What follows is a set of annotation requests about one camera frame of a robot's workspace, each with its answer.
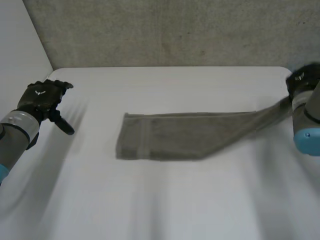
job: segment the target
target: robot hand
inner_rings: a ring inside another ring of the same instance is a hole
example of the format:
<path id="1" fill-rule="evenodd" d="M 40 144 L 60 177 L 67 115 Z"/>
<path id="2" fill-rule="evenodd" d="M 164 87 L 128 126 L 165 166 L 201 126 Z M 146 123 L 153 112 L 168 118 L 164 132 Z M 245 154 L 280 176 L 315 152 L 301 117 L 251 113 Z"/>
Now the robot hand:
<path id="1" fill-rule="evenodd" d="M 294 143 L 311 156 L 320 156 L 320 63 L 296 70 L 286 80 L 292 103 Z"/>
<path id="2" fill-rule="evenodd" d="M 0 121 L 0 184 L 24 151 L 36 144 L 42 121 L 49 119 L 68 135 L 75 132 L 56 109 L 71 88 L 72 84 L 59 80 L 30 84 L 17 109 Z"/>
<path id="3" fill-rule="evenodd" d="M 63 132 L 72 135 L 75 133 L 75 130 L 61 117 L 60 111 L 56 110 L 56 108 L 61 103 L 66 91 L 73 87 L 72 84 L 59 80 L 51 81 L 47 79 L 44 82 L 37 81 L 28 85 L 17 105 L 16 111 L 32 115 L 38 121 L 39 126 L 42 121 L 49 119 Z M 38 136 L 39 133 L 31 140 L 27 150 L 37 143 Z"/>

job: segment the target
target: white wall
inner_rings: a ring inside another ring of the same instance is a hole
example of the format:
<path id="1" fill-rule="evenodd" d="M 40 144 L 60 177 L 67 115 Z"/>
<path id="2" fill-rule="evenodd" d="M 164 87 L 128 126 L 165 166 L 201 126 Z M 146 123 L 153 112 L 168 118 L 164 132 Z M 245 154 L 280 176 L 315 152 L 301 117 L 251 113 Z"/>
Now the white wall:
<path id="1" fill-rule="evenodd" d="M 28 84 L 52 71 L 22 0 L 1 0 L 0 119 L 17 106 Z"/>

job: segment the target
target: gray wall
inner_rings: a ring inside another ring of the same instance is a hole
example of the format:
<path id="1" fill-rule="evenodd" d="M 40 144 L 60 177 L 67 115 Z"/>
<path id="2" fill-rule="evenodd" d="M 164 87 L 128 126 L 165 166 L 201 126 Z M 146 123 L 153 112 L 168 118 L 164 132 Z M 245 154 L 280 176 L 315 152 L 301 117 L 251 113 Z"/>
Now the gray wall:
<path id="1" fill-rule="evenodd" d="M 54 69 L 320 60 L 319 0 L 23 0 Z"/>

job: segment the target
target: table surface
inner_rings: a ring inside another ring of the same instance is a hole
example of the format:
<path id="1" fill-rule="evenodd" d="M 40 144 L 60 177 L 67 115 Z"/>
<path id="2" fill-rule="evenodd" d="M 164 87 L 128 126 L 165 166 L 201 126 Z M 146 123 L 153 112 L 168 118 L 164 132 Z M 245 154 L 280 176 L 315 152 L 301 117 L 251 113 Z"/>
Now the table surface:
<path id="1" fill-rule="evenodd" d="M 62 68 L 59 106 L 0 188 L 1 239 L 319 239 L 320 167 L 291 120 L 203 161 L 118 160 L 124 113 L 255 111 L 287 95 L 282 67 Z"/>

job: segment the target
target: gray towel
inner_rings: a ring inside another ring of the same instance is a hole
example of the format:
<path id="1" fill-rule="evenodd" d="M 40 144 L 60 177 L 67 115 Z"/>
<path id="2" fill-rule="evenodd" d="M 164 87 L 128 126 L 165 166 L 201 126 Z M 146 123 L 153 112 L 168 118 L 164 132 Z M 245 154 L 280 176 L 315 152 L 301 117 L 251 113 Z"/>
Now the gray towel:
<path id="1" fill-rule="evenodd" d="M 125 160 L 201 160 L 291 114 L 289 97 L 252 112 L 126 113 L 116 144 L 116 157 Z"/>

